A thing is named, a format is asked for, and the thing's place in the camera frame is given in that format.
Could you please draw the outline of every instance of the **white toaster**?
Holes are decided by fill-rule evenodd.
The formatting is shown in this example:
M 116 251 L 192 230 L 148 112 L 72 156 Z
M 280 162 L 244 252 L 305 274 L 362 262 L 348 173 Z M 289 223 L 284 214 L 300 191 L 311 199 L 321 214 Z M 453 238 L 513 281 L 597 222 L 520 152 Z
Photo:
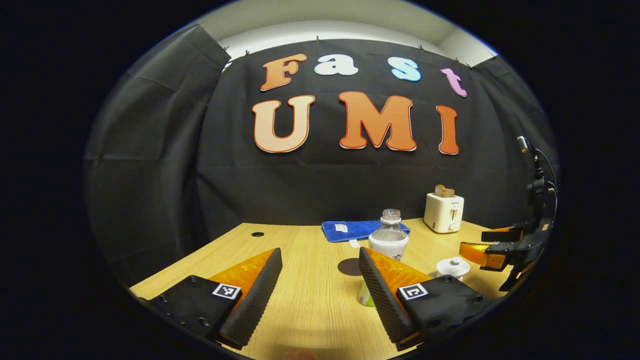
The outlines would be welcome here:
M 457 195 L 439 197 L 429 193 L 424 207 L 424 223 L 436 233 L 455 233 L 460 230 L 464 205 L 465 199 Z

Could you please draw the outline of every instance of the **table surface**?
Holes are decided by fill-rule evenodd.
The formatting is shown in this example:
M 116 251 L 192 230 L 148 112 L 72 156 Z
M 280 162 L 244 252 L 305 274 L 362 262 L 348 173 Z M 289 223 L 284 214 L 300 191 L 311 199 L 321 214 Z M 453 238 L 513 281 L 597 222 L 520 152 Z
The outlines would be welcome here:
M 458 256 L 461 241 L 479 243 L 481 231 L 487 230 L 463 221 L 457 233 L 437 234 L 421 218 L 403 220 L 403 224 L 411 233 L 402 262 L 425 274 L 436 271 L 440 260 Z M 257 231 L 264 236 L 251 236 Z M 367 240 L 358 243 L 368 246 Z M 377 360 L 413 349 L 398 352 L 376 309 L 358 302 L 362 276 L 338 271 L 338 263 L 357 258 L 359 249 L 348 241 L 328 242 L 320 225 L 240 224 L 134 285 L 131 291 L 152 299 L 189 275 L 209 278 L 275 247 L 282 250 L 278 283 L 249 344 L 240 351 L 230 350 L 257 360 L 283 360 L 287 353 L 301 349 L 313 351 L 318 360 Z M 502 272 L 490 272 L 480 270 L 477 264 L 470 265 L 471 270 L 463 278 L 465 284 L 491 299 L 506 294 L 498 288 L 512 266 Z

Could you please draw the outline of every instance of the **black fabric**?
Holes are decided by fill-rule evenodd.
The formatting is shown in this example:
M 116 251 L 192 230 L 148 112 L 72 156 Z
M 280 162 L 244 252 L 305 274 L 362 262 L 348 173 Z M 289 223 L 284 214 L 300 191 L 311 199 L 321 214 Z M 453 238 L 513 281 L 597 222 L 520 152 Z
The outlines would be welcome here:
M 306 54 L 292 80 L 266 92 L 265 63 Z M 316 61 L 346 54 L 359 69 L 353 76 L 321 76 Z M 419 65 L 418 82 L 397 79 L 387 59 L 409 58 Z M 440 69 L 461 78 L 467 98 L 455 94 Z M 446 57 L 404 45 L 370 40 L 322 40 L 288 44 L 240 57 L 223 72 L 205 115 L 198 153 L 198 192 L 210 238 L 235 221 L 262 224 L 319 225 L 327 220 L 372 220 L 385 208 L 403 218 L 424 215 L 426 194 L 444 184 L 465 198 L 463 220 L 502 227 L 528 220 L 526 186 L 532 161 L 521 154 L 516 138 L 525 135 L 556 159 L 553 139 L 539 104 L 526 87 L 510 82 L 517 75 L 506 64 L 481 64 L 472 71 Z M 366 93 L 378 111 L 387 98 L 412 100 L 411 121 L 417 148 L 375 148 L 369 137 L 360 150 L 339 145 L 346 130 L 341 92 Z M 313 95 L 309 133 L 298 149 L 280 154 L 260 150 L 253 139 L 252 106 L 279 100 L 275 134 L 292 131 L 287 100 Z M 454 108 L 460 153 L 440 153 L 442 126 L 437 105 Z
M 128 286 L 207 243 L 195 186 L 200 127 L 229 56 L 201 27 L 181 29 L 114 87 L 85 154 L 95 239 Z

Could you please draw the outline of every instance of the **folded blue cloth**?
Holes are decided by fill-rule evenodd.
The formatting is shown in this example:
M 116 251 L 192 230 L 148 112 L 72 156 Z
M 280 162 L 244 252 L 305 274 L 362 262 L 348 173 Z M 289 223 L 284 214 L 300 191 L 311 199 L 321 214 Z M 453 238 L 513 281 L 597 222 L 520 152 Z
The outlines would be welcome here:
M 324 236 L 330 243 L 339 243 L 352 239 L 366 239 L 382 226 L 380 220 L 373 221 L 325 221 L 322 223 Z M 408 227 L 400 224 L 400 229 L 409 234 Z

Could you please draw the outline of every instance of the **orange letter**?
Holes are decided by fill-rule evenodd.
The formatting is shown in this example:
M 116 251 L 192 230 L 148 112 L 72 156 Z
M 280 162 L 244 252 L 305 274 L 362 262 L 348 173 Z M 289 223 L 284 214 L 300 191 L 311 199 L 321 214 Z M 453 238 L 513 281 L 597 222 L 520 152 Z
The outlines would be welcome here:
M 309 134 L 309 105 L 314 101 L 316 98 L 311 95 L 289 99 L 289 105 L 293 106 L 293 130 L 285 138 L 277 137 L 273 132 L 275 113 L 280 107 L 280 101 L 264 101 L 253 105 L 251 110 L 255 113 L 255 144 L 266 152 L 289 152 L 302 146 Z
M 456 110 L 444 105 L 436 106 L 442 119 L 442 142 L 440 143 L 440 152 L 447 155 L 455 155 L 458 153 L 458 145 L 456 144 Z
M 307 55 L 296 54 L 264 64 L 262 67 L 267 69 L 267 80 L 260 86 L 260 90 L 267 91 L 290 83 L 291 78 L 285 77 L 284 73 L 295 74 L 298 71 L 298 63 L 296 61 L 305 61 L 306 59 Z
M 343 92 L 338 98 L 347 106 L 347 133 L 340 139 L 340 146 L 343 148 L 362 149 L 367 146 L 367 140 L 362 137 L 360 124 L 364 126 L 375 147 L 382 145 L 389 128 L 389 149 L 413 151 L 417 147 L 411 134 L 411 100 L 392 95 L 387 99 L 382 112 L 378 112 L 369 97 L 362 92 Z

